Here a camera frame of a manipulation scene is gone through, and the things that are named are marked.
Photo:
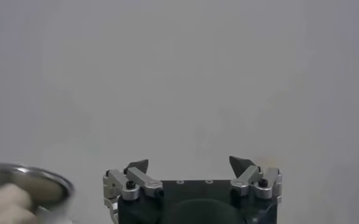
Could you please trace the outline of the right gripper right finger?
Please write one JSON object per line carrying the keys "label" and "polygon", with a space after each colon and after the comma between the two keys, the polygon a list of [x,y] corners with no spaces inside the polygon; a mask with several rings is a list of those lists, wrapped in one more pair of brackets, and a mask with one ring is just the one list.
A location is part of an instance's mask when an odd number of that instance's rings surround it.
{"label": "right gripper right finger", "polygon": [[240,197],[253,192],[254,197],[261,200],[270,200],[282,197],[282,173],[276,167],[266,170],[249,159],[229,156],[231,168],[236,176],[230,181],[232,189],[238,191]]}

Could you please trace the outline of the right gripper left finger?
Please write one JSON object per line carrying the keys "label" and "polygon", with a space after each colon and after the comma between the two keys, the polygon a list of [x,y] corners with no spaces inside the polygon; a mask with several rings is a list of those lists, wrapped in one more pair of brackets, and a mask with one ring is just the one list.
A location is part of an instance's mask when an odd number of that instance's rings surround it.
{"label": "right gripper left finger", "polygon": [[147,197],[161,198],[163,182],[146,174],[149,161],[143,159],[128,164],[123,170],[112,169],[103,176],[103,194],[108,200],[121,197],[123,200],[137,200],[143,193]]}

